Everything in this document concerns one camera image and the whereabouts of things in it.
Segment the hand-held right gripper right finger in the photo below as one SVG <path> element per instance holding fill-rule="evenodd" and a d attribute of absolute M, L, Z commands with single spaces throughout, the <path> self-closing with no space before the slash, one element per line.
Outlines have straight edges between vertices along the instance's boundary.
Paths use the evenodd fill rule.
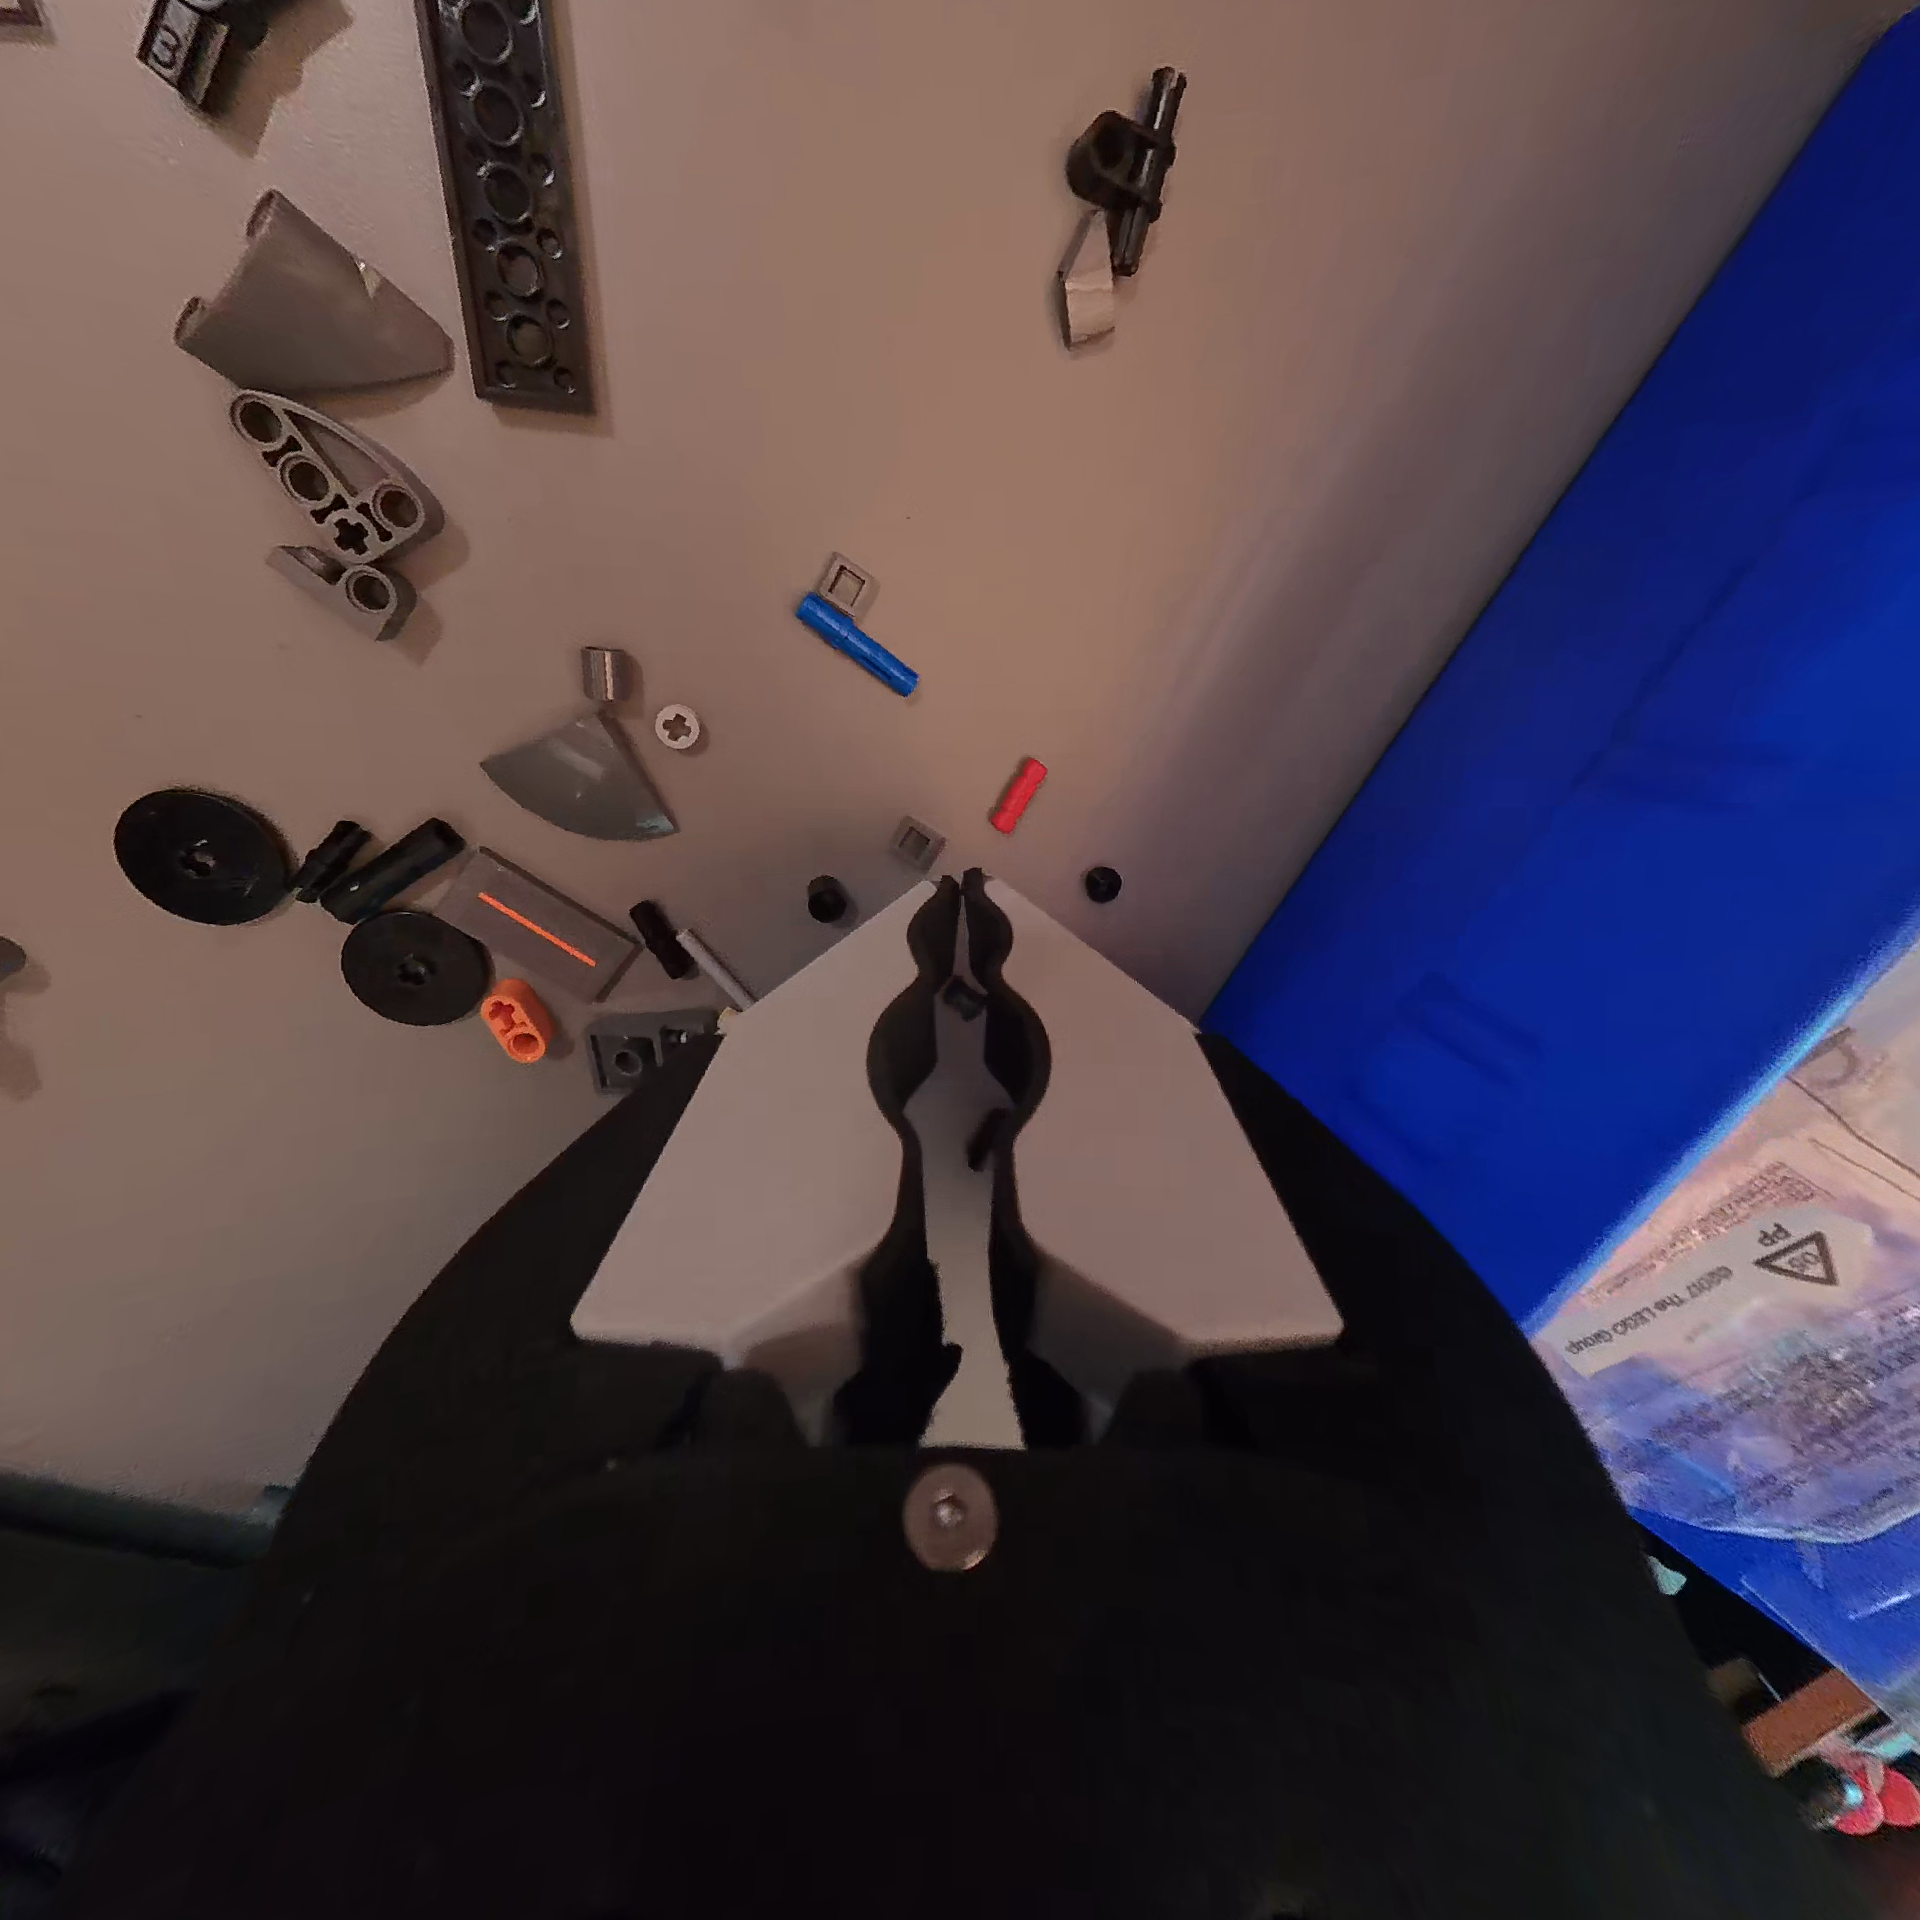
<path fill-rule="evenodd" d="M 1196 1027 L 1009 883 L 968 872 L 988 1283 L 1025 1445 L 1085 1445 L 1145 1376 L 1344 1332 Z"/>

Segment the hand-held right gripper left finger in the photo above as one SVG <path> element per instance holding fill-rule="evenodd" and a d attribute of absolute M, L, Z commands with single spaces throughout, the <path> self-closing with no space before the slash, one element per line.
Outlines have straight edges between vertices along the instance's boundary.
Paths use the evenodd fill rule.
<path fill-rule="evenodd" d="M 956 883 L 922 883 L 744 1014 L 573 1315 L 781 1384 L 804 1428 L 916 1446 L 956 1374 L 909 1107 L 941 1065 Z"/>

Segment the dark grey holed lego plate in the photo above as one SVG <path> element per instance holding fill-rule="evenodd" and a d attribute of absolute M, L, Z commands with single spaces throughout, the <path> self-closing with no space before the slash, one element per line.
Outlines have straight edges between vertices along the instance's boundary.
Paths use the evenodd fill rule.
<path fill-rule="evenodd" d="M 592 1088 L 600 1096 L 636 1090 L 679 1050 L 718 1032 L 722 1010 L 694 1007 L 659 1013 L 616 1013 L 591 1021 L 585 1032 Z"/>

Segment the black lego disc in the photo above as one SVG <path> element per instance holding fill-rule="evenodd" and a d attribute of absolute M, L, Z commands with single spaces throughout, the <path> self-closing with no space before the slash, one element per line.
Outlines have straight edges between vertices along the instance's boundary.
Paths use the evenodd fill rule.
<path fill-rule="evenodd" d="M 411 1029 L 469 1018 L 495 978 L 482 943 L 418 908 L 357 922 L 343 943 L 340 969 L 361 1007 Z"/>
<path fill-rule="evenodd" d="M 134 799 L 115 822 L 112 854 L 144 901 L 200 927 L 259 922 L 295 888 L 276 825 L 238 799 L 196 786 Z"/>

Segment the grey quarter-round lego panel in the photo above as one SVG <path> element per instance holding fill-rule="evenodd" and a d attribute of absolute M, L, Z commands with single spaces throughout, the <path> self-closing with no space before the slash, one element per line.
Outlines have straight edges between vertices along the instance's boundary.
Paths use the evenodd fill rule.
<path fill-rule="evenodd" d="M 646 845 L 681 833 L 606 708 L 588 708 L 478 767 L 518 809 L 578 839 Z"/>

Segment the blue lego pin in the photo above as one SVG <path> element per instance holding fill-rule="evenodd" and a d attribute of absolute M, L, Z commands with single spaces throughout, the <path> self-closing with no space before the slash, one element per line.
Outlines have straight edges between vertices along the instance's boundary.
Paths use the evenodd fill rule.
<path fill-rule="evenodd" d="M 850 613 L 820 593 L 808 593 L 797 607 L 797 619 L 829 648 L 854 663 L 902 700 L 911 700 L 920 687 L 920 674 L 894 653 L 871 637 Z"/>

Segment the grey curved lego panel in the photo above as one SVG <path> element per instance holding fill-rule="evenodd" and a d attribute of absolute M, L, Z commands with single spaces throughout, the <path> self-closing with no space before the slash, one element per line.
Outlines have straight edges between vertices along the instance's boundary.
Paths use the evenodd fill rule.
<path fill-rule="evenodd" d="M 183 307 L 174 346 L 244 391 L 337 397 L 445 377 L 443 325 L 280 191 L 247 221 L 220 290 Z"/>

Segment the long dark lego plate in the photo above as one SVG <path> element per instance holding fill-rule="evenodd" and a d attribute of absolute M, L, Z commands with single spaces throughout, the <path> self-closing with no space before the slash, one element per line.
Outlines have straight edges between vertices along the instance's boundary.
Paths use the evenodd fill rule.
<path fill-rule="evenodd" d="M 559 9 L 415 2 L 466 366 L 488 404 L 597 413 Z"/>

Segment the black and grey lego assembly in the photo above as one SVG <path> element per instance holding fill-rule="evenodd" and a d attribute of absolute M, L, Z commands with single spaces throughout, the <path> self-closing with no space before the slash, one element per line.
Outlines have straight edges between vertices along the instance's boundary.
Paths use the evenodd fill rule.
<path fill-rule="evenodd" d="M 1139 111 L 1103 111 L 1069 147 L 1064 178 L 1078 214 L 1055 276 L 1055 315 L 1070 354 L 1114 334 L 1120 293 L 1140 274 L 1165 211 L 1186 92 L 1181 69 L 1159 67 Z"/>

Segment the black angled lego connector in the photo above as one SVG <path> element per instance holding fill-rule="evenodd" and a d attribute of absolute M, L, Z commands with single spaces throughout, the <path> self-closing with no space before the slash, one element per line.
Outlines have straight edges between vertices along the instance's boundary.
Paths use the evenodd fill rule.
<path fill-rule="evenodd" d="M 280 2 L 153 2 L 137 60 L 188 108 L 217 118 L 280 9 Z"/>

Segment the black pin with pale axle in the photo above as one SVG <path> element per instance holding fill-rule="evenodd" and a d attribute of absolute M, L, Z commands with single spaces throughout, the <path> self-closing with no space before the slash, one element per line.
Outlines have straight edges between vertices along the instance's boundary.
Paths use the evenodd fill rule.
<path fill-rule="evenodd" d="M 684 983 L 700 975 L 733 1010 L 746 1013 L 757 1007 L 759 997 L 733 967 L 694 931 L 674 924 L 659 901 L 636 901 L 628 918 L 642 949 L 668 981 Z"/>

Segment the black assembly with orange mark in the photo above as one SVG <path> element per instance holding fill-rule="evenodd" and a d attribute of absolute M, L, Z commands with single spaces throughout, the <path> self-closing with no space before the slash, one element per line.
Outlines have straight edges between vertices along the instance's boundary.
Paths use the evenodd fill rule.
<path fill-rule="evenodd" d="M 427 913 L 493 955 L 495 973 L 606 1001 L 641 959 L 638 936 L 488 847 L 432 818 L 323 884 L 319 903 L 349 927 L 427 886 Z"/>

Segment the blue plastic bin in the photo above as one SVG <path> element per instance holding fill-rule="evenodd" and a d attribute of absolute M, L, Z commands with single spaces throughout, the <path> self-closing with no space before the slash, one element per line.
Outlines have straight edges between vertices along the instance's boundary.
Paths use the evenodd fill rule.
<path fill-rule="evenodd" d="M 1917 216 L 1909 13 L 1212 1001 L 1531 1336 L 1917 949 Z M 1917 1715 L 1917 1516 L 1628 1509 Z"/>

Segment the clear plastic bag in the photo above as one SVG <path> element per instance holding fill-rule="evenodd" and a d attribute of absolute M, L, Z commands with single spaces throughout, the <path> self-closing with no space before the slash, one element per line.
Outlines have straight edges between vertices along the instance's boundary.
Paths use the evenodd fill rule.
<path fill-rule="evenodd" d="M 1917 946 L 1532 1346 L 1646 1514 L 1817 1547 L 1917 1518 Z"/>

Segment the grey curved holed liftarm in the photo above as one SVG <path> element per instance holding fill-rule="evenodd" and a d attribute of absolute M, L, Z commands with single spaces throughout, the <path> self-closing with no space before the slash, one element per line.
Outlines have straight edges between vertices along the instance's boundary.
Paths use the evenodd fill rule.
<path fill-rule="evenodd" d="M 240 391 L 228 423 L 301 516 L 268 566 L 376 644 L 409 625 L 418 590 L 401 557 L 445 532 L 438 496 L 383 445 L 288 397 Z"/>

